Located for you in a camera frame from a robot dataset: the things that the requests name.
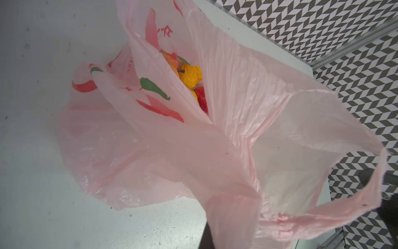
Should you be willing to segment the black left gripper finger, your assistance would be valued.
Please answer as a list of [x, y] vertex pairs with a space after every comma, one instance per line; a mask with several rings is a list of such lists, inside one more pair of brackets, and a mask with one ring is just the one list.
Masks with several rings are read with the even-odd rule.
[[205, 225], [198, 249], [215, 249], [208, 223]]

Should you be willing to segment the pink plastic bag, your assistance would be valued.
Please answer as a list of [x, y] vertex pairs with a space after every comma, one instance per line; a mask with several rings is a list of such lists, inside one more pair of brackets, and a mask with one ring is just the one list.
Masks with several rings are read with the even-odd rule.
[[[240, 45], [193, 1], [118, 1], [128, 43], [76, 71], [60, 151], [121, 210], [194, 197], [218, 249], [287, 249], [381, 204], [387, 151], [335, 92]], [[199, 66], [207, 115], [163, 50]]]

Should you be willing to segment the red fake strawberry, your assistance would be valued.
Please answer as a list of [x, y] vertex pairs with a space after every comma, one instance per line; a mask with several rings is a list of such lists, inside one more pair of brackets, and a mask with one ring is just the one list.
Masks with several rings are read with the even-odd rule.
[[204, 87], [197, 87], [197, 88], [194, 89], [194, 92], [195, 92], [196, 95], [197, 95], [198, 103], [199, 103], [200, 108], [201, 108], [207, 115], [209, 115]]

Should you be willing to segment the yellow fake pear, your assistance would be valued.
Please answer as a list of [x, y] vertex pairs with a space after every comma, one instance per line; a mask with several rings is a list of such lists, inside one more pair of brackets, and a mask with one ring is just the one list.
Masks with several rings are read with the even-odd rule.
[[182, 63], [178, 72], [180, 80], [190, 90], [194, 89], [196, 85], [203, 80], [202, 71], [199, 66], [191, 66], [187, 63]]

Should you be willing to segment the orange fake peach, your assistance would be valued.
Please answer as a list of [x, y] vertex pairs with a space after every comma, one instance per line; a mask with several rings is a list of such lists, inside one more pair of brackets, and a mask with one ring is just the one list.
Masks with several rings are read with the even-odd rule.
[[164, 59], [167, 61], [167, 63], [169, 64], [169, 66], [171, 67], [171, 69], [173, 70], [173, 72], [179, 77], [179, 65], [180, 62], [177, 59], [175, 54], [169, 54], [163, 50], [160, 50], [160, 53], [163, 55]]

